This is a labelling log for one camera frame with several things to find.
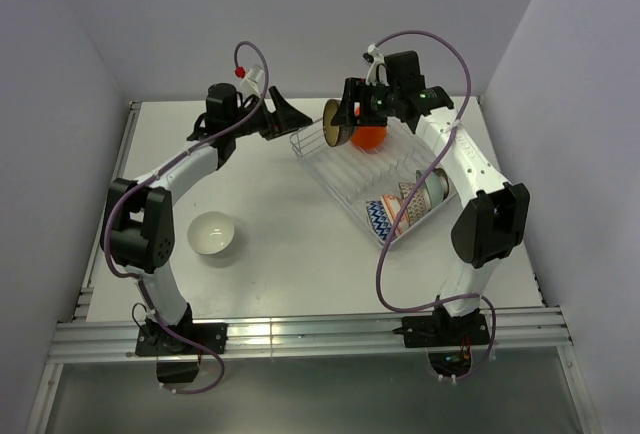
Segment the cable clip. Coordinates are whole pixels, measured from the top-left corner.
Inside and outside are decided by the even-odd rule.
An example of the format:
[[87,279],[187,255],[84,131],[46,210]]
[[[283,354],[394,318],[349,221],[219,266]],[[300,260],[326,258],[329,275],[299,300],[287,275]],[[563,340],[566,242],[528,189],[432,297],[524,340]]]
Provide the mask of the cable clip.
[[453,129],[455,129],[455,128],[459,127],[459,126],[460,126],[460,119],[456,119],[451,124],[449,124],[447,127],[445,127],[442,130],[442,132],[443,133],[451,132]]
[[246,99],[249,96],[262,97],[262,91],[258,88],[258,83],[264,77],[264,69],[257,64],[249,69],[242,80],[238,83],[238,92]]
[[384,56],[375,44],[370,44],[367,48],[367,52],[365,52],[362,57],[368,64],[370,64],[369,70],[367,71],[367,77],[365,78],[365,83],[367,85],[375,84],[377,81],[378,68],[380,66],[384,66]]

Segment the white bowl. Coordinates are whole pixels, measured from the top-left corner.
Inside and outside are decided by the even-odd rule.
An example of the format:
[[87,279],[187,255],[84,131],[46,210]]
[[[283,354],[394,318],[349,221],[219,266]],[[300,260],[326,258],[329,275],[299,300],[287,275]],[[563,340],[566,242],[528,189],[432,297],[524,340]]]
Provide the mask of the white bowl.
[[231,218],[221,212],[205,212],[196,217],[187,230],[191,249],[209,256],[223,251],[232,241],[235,227]]

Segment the blue zigzag pattern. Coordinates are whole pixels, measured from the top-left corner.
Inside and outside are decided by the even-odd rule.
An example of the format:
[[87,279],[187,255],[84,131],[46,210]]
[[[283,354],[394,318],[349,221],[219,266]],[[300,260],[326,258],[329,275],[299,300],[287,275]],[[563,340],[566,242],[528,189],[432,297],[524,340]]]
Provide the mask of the blue zigzag pattern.
[[367,201],[367,214],[373,231],[383,241],[391,232],[391,222],[382,206],[382,201]]

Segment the white wall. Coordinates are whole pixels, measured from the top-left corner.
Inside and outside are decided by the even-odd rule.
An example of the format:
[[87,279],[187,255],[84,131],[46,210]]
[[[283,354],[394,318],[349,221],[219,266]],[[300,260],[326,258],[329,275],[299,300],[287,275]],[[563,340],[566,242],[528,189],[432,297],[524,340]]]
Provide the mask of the white wall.
[[126,104],[63,0],[0,0],[0,430],[22,432],[84,274]]
[[[295,96],[342,92],[363,75],[361,54],[382,36],[432,29],[457,46],[483,93],[530,0],[69,0],[129,99],[201,99],[233,79],[231,50],[258,43],[273,81]],[[450,55],[433,41],[418,47],[434,84],[464,91]]]
[[484,99],[607,432],[640,429],[640,0],[532,0]]

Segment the dish rack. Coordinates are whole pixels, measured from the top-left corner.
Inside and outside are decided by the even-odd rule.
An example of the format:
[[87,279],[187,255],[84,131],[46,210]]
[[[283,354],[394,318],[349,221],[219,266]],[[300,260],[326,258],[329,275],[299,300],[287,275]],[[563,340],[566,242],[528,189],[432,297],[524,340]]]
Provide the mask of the dish rack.
[[[384,241],[369,222],[366,202],[379,200],[383,194],[400,197],[398,183],[416,182],[416,170],[426,169],[435,159],[427,146],[397,119],[389,119],[387,136],[376,149],[364,151],[351,142],[329,147],[322,132],[322,120],[295,132],[291,146],[304,168],[313,176],[358,226],[380,248]],[[442,208],[457,193],[453,190],[442,204],[415,222],[391,245],[406,237]]]

